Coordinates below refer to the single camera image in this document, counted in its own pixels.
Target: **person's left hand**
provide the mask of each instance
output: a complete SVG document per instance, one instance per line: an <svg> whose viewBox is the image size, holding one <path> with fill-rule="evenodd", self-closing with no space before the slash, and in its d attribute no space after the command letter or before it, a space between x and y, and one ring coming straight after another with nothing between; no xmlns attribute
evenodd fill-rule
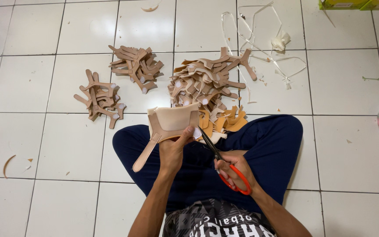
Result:
<svg viewBox="0 0 379 237"><path fill-rule="evenodd" d="M159 173L171 174L173 176L181 169L184 146L192 141L194 127L188 126L181 137L171 138L159 143L159 154L161 168Z"/></svg>

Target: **scissors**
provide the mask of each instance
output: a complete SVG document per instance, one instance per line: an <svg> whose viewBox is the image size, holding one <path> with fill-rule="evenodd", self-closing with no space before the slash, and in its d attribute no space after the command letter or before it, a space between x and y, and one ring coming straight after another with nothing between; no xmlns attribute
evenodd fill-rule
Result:
<svg viewBox="0 0 379 237"><path fill-rule="evenodd" d="M204 141L206 142L206 144L210 147L210 149L213 151L213 153L214 153L214 157L217 159L217 160L223 160L223 161L225 161L224 159L223 159L223 157L220 155L220 153L219 153L219 151L218 151L218 149L214 146L214 144L212 143L212 141L210 140L210 138L208 138L208 136L207 136L207 134L203 131L203 129L202 128L200 128L199 126L198 126L198 128L200 129L200 131L201 131L201 135L203 136L203 139L204 139ZM245 184L245 186L246 186L246 188L247 188L247 190L246 191L244 191L244 190L241 190L240 188L238 188L238 186L236 186L235 185L235 188L232 188L232 185L230 185L229 184L229 182L224 178L224 176L223 175L221 175L220 173L219 173L219 171L218 170L216 170L217 171L217 173L218 173L218 175L220 176L220 178L223 180L223 182L226 184L226 185L228 185L229 186L229 188L231 188L233 191L239 191L239 192L241 192L242 194L245 194L245 195L250 195L251 194L251 192L252 192L252 190L251 190L251 187L250 187L250 185L249 185L249 183L248 183L248 180L245 178L245 176L233 165L233 164L230 164L229 165L230 166L230 168L242 179L242 181L244 182L244 184Z"/></svg>

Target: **strap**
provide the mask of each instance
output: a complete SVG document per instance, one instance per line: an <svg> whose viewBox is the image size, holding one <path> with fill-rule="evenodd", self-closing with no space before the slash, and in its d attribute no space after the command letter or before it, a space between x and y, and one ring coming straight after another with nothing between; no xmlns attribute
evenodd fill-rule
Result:
<svg viewBox="0 0 379 237"><path fill-rule="evenodd" d="M152 150L155 148L160 138L161 138L161 135L157 132L153 135L153 137L150 139L149 143L147 144L146 148L144 148L143 152L134 163L133 165L134 172L139 172L143 168L144 164L147 161L147 158L149 158L149 155L151 154Z"/></svg>

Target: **knee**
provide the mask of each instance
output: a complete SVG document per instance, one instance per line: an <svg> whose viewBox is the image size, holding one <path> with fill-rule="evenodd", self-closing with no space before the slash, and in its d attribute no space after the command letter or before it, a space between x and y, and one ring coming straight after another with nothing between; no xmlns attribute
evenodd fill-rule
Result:
<svg viewBox="0 0 379 237"><path fill-rule="evenodd" d="M297 119L296 117L292 115L287 115L284 118L284 123L286 124L287 128L292 131L292 133L299 135L302 137L302 134L304 132L304 128L302 126L301 121Z"/></svg>
<svg viewBox="0 0 379 237"><path fill-rule="evenodd" d="M115 135L112 139L112 145L115 150L121 146L127 147L130 143L136 143L136 140L144 140L146 133L148 133L147 125L134 125L125 127L115 132Z"/></svg>

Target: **person's right hand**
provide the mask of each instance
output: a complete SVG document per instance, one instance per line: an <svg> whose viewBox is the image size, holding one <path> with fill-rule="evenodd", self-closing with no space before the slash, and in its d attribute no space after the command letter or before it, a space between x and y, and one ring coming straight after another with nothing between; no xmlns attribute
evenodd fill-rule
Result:
<svg viewBox="0 0 379 237"><path fill-rule="evenodd" d="M218 169L220 174L235 188L235 185L241 190L247 190L245 183L242 179L230 168L230 164L233 164L248 180L251 189L260 187L257 180L255 180L254 174L251 171L245 157L242 155L222 155L223 160L214 159L214 168Z"/></svg>

